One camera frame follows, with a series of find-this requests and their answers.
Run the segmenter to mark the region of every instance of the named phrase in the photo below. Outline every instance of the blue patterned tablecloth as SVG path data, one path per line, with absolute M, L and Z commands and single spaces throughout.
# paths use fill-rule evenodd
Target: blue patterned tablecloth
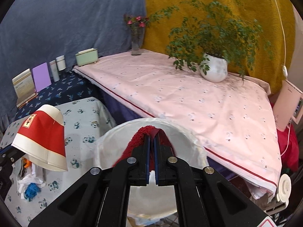
M 93 97 L 65 103 L 56 108 L 61 111 L 64 119 L 68 171 L 44 170 L 46 186 L 31 202 L 28 202 L 21 199 L 20 193 L 17 191 L 19 172 L 16 172 L 18 166 L 15 167 L 10 175 L 12 186 L 3 200 L 22 227 L 27 227 L 34 217 L 94 166 L 98 138 L 116 126 L 107 108 Z M 10 124 L 0 143 L 1 147 L 4 148 L 13 142 L 25 119 L 26 117 Z
M 100 99 L 98 88 L 80 75 L 68 73 L 66 78 L 41 90 L 35 99 L 18 109 L 15 120 L 32 114 L 44 104 L 57 106 L 87 97 Z

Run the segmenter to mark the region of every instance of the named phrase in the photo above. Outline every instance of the red towel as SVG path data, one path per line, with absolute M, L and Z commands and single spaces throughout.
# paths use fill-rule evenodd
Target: red towel
M 113 165 L 113 167 L 120 162 L 121 160 L 124 160 L 126 158 L 131 157 L 131 153 L 135 147 L 138 147 L 140 145 L 144 144 L 144 136 L 149 135 L 151 137 L 151 141 L 154 140 L 154 137 L 159 133 L 160 138 L 160 144 L 170 146 L 172 149 L 172 153 L 175 156 L 174 147 L 170 143 L 169 139 L 165 135 L 165 132 L 162 129 L 157 129 L 154 126 L 145 126 L 141 127 L 136 134 L 132 137 L 131 141 L 128 143 L 126 149 L 122 153 L 122 156 L 116 161 L 116 163 Z M 150 153 L 150 159 L 149 159 L 149 171 L 155 170 L 155 161 L 153 157 L 153 153 Z
M 295 172 L 299 167 L 299 144 L 294 127 L 290 125 L 289 143 L 287 147 L 288 131 L 288 128 L 286 128 L 285 131 L 279 131 L 277 129 L 280 154 L 287 148 L 286 152 L 281 156 L 281 162 L 283 166 Z

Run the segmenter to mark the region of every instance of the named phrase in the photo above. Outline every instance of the metal screw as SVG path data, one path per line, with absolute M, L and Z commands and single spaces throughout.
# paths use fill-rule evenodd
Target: metal screw
M 213 174 L 215 172 L 214 168 L 208 166 L 204 169 L 207 174 Z
M 130 164 L 133 164 L 136 163 L 137 159 L 135 157 L 129 157 L 126 161 Z
M 97 168 L 97 167 L 94 167 L 94 168 L 91 169 L 91 174 L 92 175 L 97 175 L 97 174 L 99 174 L 99 172 L 100 172 L 100 169 Z
M 176 157 L 169 157 L 169 163 L 176 163 L 178 159 Z

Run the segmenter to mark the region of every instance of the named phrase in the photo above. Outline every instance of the white flower pot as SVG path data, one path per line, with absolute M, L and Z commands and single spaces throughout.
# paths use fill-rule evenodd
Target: white flower pot
M 206 60 L 202 63 L 206 63 L 209 66 L 209 70 L 204 74 L 203 70 L 200 68 L 200 73 L 203 78 L 211 82 L 221 82 L 227 77 L 227 60 L 206 55 L 210 61 Z

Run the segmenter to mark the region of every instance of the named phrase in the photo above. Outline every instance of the black metal arm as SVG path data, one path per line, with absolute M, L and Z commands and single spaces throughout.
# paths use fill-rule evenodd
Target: black metal arm
M 213 168 L 190 167 L 174 157 L 171 148 L 161 145 L 156 135 L 153 141 L 146 136 L 132 157 L 114 168 L 92 168 L 38 214 L 29 227 L 125 227 L 130 187 L 149 183 L 150 152 L 155 158 L 156 184 L 175 187 L 181 227 L 257 227 L 267 216 Z M 12 161 L 23 155 L 12 147 L 5 154 L 6 159 L 0 159 L 4 167 L 11 167 Z M 2 169 L 0 180 L 7 177 L 10 181 L 10 173 L 4 174 Z M 20 227 L 2 200 L 0 219 L 6 227 Z
M 13 172 L 12 164 L 19 160 L 25 153 L 12 147 L 7 146 L 0 153 L 0 196 L 5 199 L 12 182 L 10 180 L 10 175 Z

